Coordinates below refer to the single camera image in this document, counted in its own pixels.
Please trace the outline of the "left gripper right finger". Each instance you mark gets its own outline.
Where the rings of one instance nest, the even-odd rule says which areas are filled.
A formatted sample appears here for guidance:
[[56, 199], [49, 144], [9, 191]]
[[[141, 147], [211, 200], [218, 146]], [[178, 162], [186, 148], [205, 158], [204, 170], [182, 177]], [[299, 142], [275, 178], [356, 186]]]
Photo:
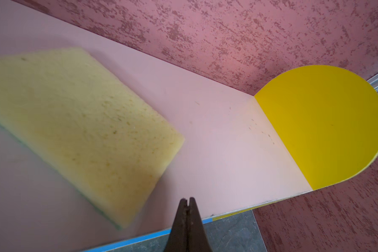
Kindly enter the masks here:
[[186, 214], [188, 252], [212, 252], [195, 198], [190, 197]]

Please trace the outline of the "blue lower shelf board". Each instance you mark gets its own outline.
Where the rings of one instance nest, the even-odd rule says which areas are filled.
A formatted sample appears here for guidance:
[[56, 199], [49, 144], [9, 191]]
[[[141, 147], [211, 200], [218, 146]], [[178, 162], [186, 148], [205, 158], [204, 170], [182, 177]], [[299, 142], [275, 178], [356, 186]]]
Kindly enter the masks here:
[[[210, 218], [202, 220], [202, 223], [205, 224], [205, 223], [209, 223], [209, 222], [212, 222], [212, 221], [213, 221], [213, 219], [210, 217]], [[124, 246], [127, 246], [127, 245], [135, 244], [135, 243], [138, 243], [138, 242], [141, 242], [141, 241], [146, 241], [146, 240], [149, 240], [149, 239], [152, 239], [152, 238], [157, 238], [157, 237], [160, 237], [160, 236], [163, 236], [163, 235], [167, 235], [167, 234], [170, 235], [170, 232], [171, 232], [171, 228], [169, 230], [166, 230], [166, 231], [155, 232], [155, 233], [152, 233], [152, 234], [149, 234], [149, 235], [140, 236], [140, 237], [124, 240], [124, 241], [121, 241], [121, 242], [119, 241], [119, 242], [116, 242], [116, 243], [92, 248], [92, 249], [89, 249], [89, 251], [90, 252], [107, 252], [107, 251], [111, 251], [113, 249], [118, 249], [118, 248], [121, 248], [121, 247], [124, 247]]]

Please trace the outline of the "green scrub sponge dark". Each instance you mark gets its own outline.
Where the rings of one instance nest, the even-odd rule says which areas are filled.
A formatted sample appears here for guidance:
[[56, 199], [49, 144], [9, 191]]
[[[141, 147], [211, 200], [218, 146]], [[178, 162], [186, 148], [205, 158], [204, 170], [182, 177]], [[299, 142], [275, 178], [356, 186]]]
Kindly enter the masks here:
[[81, 48], [1, 56], [0, 125], [121, 228], [185, 141]]

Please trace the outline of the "yellow shelf unit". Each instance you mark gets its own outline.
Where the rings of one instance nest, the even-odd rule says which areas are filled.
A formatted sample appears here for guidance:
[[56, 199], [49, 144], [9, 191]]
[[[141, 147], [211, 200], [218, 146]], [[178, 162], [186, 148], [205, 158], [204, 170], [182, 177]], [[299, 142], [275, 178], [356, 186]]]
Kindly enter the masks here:
[[255, 99], [313, 190], [355, 177], [378, 157], [378, 93], [351, 71], [298, 67]]

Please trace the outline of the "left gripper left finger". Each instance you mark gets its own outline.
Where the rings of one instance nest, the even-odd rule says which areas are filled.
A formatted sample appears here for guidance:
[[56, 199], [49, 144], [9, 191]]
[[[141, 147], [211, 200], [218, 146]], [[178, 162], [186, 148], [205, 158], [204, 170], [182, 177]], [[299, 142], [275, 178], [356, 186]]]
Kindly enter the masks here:
[[188, 201], [183, 198], [180, 200], [171, 232], [165, 246], [164, 252], [186, 252], [188, 246], [187, 238], [187, 214]]

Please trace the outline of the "pink upper shelf board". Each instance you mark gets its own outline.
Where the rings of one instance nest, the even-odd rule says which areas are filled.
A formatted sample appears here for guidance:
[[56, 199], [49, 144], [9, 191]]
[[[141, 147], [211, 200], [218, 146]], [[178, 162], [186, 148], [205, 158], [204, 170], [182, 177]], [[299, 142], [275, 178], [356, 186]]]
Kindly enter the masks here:
[[[256, 99], [12, 1], [0, 1], [0, 55], [81, 47], [162, 114], [185, 143], [131, 226], [117, 229], [0, 127], [0, 252], [89, 252], [169, 230], [194, 197], [214, 251], [264, 251], [250, 208], [311, 187]], [[160, 252], [168, 234], [108, 252]]]

